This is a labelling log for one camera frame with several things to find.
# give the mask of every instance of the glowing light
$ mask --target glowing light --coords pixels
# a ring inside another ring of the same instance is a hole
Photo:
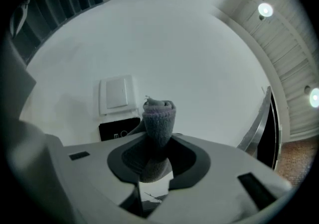
[[[270,4],[268,3],[261,3],[258,6],[258,12],[263,16],[263,17],[270,17],[271,15],[273,15],[274,10],[271,7]]]
[[[319,89],[318,88],[314,88],[310,92],[310,104],[314,108],[319,107],[319,97],[318,96],[319,96]]]

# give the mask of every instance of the light switch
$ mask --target light switch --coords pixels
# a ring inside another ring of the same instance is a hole
[[[128,105],[125,78],[118,78],[106,82],[107,109]]]

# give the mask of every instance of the black rectangular slot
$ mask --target black rectangular slot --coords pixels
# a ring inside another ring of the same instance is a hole
[[[70,154],[69,157],[71,160],[77,160],[80,158],[84,158],[86,156],[89,156],[90,154],[87,151],[81,151],[78,153]]]

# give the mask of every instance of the ceiling light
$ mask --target ceiling light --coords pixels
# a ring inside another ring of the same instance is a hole
[[[319,107],[319,89],[314,88],[310,93],[310,104],[312,107]]]
[[[273,8],[271,7],[270,4],[268,3],[261,3],[259,6],[258,6],[258,12],[264,16],[264,17],[270,17],[271,15],[273,15],[274,13],[274,10]]]

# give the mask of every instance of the rolled cloth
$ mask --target rolled cloth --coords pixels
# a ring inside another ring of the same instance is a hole
[[[171,171],[168,158],[162,152],[173,132],[176,107],[172,101],[148,98],[143,105],[142,121],[129,135],[146,131],[152,140],[151,158],[140,174],[140,181],[155,182]]]

